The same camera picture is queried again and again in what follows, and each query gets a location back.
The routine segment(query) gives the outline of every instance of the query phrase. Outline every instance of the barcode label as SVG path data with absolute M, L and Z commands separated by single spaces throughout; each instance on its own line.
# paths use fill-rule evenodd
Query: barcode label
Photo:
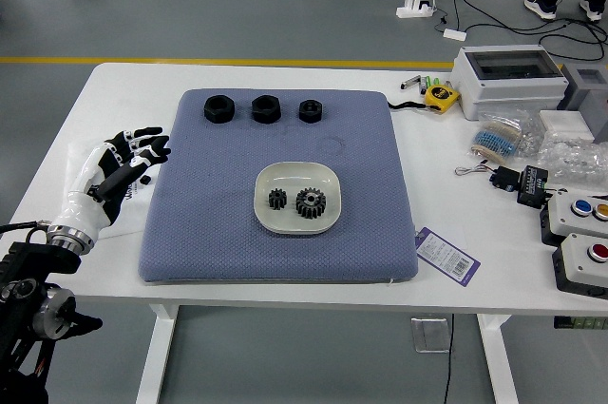
M 458 262 L 458 264 L 456 265 L 456 267 L 454 268 L 454 274 L 458 277 L 460 277 L 462 274 L 465 273 L 466 269 L 468 269 L 468 265 L 470 264 L 470 261 L 467 259 L 460 259 L 460 261 Z
M 423 228 L 416 235 L 418 256 L 466 287 L 480 263 L 440 236 Z

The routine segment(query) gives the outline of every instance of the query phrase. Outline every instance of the black hex nut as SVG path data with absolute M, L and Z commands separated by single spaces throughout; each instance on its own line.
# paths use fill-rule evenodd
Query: black hex nut
M 261 124 L 272 124 L 281 117 L 281 105 L 272 95 L 261 95 L 251 102 L 254 120 Z
M 225 95 L 214 95 L 205 102 L 205 117 L 214 124 L 225 124 L 235 117 L 235 102 Z
M 314 124 L 321 120 L 323 105 L 317 100 L 305 100 L 300 103 L 300 120 L 308 124 Z

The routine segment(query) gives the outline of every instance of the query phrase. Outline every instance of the small black gear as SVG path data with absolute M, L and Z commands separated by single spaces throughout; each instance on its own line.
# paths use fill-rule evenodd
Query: small black gear
M 287 203 L 287 194 L 285 193 L 284 190 L 281 190 L 280 188 L 276 188 L 275 190 L 271 190 L 271 192 L 268 194 L 268 204 L 274 210 L 278 210 L 278 209 L 285 207 L 286 203 Z
M 306 219 L 316 219 L 325 212 L 325 195 L 316 188 L 305 188 L 295 197 L 297 213 Z

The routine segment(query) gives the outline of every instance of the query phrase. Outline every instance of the tape measure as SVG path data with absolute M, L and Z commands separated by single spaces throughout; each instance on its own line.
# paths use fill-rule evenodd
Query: tape measure
M 425 93 L 425 103 L 429 106 L 437 106 L 440 114 L 446 112 L 459 98 L 459 92 L 442 84 L 429 86 Z

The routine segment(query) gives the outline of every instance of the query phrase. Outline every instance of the yellow floor line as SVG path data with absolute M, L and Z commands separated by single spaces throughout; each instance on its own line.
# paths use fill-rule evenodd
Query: yellow floor line
M 99 65 L 177 64 L 233 65 L 242 67 L 339 67 L 339 68 L 429 68 L 452 69 L 451 62 L 379 61 L 379 60 L 294 60 L 294 59 L 163 59 L 136 57 L 0 57 L 0 64 Z

